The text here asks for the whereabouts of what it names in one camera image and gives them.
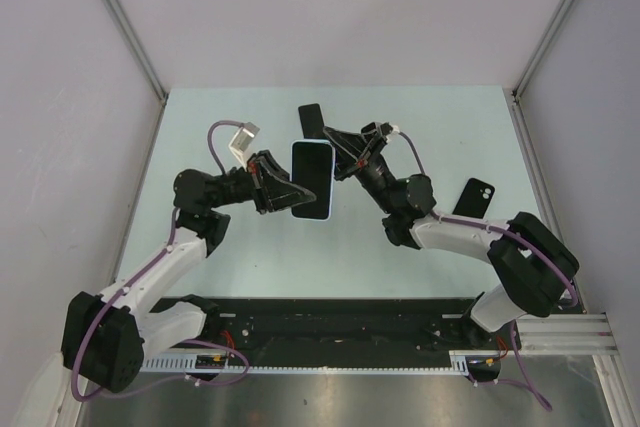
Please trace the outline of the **black phone case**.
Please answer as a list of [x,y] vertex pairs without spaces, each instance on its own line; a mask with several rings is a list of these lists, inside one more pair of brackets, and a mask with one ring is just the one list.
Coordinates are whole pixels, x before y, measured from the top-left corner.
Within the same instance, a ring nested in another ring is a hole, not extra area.
[[495,194],[495,187],[480,179],[467,180],[453,209],[457,216],[483,219]]

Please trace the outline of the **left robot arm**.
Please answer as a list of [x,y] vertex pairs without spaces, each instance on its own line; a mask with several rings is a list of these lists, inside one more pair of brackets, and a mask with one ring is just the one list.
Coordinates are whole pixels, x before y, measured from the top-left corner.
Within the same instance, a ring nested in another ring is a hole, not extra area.
[[91,398],[80,392],[81,378],[117,394],[133,382],[144,361],[179,344],[207,347],[219,339],[220,309],[211,300],[190,294],[164,311],[154,308],[222,244],[231,221],[223,207],[251,202],[266,214],[316,199],[290,181],[269,151],[218,176],[184,170],[174,180],[173,193],[169,237],[157,252],[130,276],[95,295],[81,292],[68,306],[61,352],[80,402]]

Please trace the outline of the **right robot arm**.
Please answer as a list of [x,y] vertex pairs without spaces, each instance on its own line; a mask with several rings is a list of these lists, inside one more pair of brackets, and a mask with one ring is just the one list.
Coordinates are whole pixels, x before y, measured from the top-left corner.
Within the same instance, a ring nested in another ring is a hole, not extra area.
[[358,133],[324,127],[336,151],[335,178],[354,177],[385,213],[382,225],[395,246],[452,252],[491,265],[499,279],[462,317],[461,335],[473,348],[484,348],[498,330],[532,315],[548,317],[564,295],[576,306],[573,279],[579,262],[535,215],[488,221],[441,213],[425,172],[395,177],[382,155],[398,128],[373,122]]

